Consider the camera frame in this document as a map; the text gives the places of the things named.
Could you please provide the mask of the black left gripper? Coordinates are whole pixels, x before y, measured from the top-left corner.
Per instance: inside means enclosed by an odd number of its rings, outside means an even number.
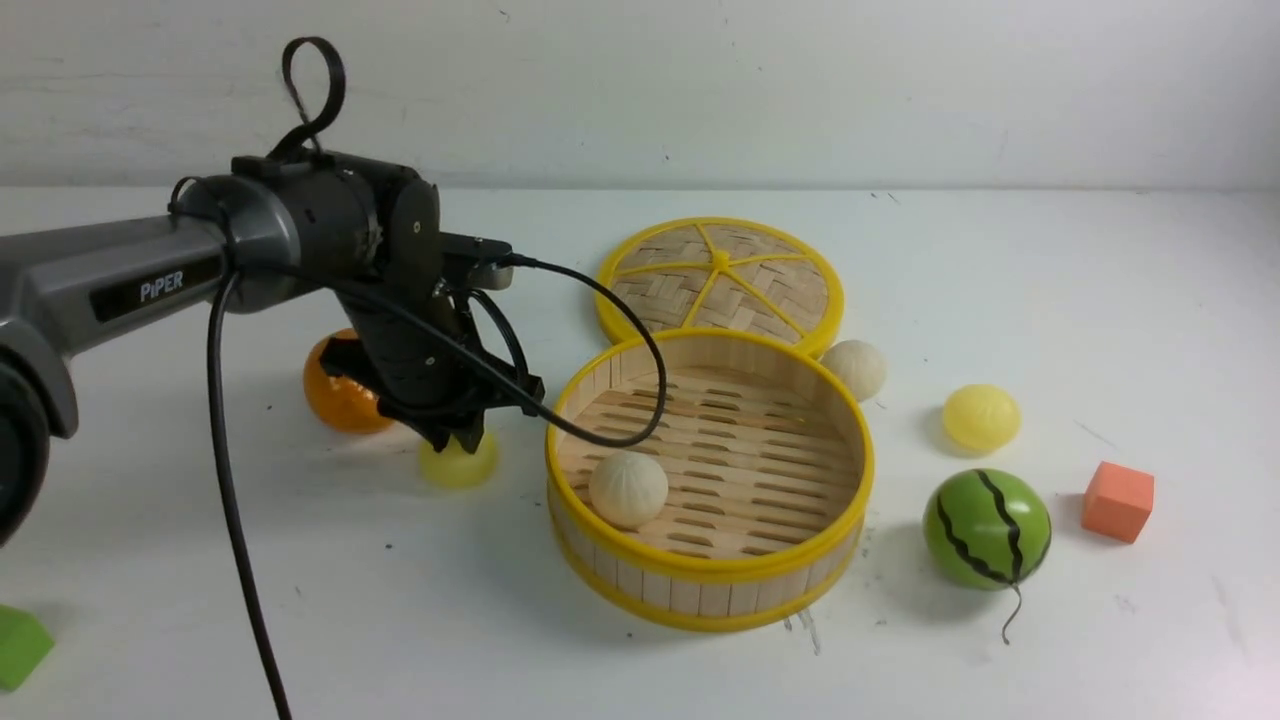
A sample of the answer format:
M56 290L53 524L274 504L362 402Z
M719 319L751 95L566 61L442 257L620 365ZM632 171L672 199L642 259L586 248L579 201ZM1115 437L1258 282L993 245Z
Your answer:
M323 343L323 373L371 391L381 416L415 430L436 454L452 445L476 454L488 410L530 415L526 405L545 397L515 328L481 290L429 299L425 322L434 333L347 293L338 299L355 337Z

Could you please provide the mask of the grey Piper robot arm left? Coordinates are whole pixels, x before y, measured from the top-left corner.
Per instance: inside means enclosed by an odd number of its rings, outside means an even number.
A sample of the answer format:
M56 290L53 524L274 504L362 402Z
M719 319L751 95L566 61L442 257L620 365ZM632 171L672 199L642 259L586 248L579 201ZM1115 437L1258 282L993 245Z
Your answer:
M242 156L175 190L160 217L3 240L3 538L32 509L52 438L79 423L70 360L215 296L251 314L351 283L348 340L321 343L325 379L352 380L378 414L476 452L490 409L532 415L545 389L489 354L471 299L509 286L508 243L440 228L436 187L415 169L343 152Z

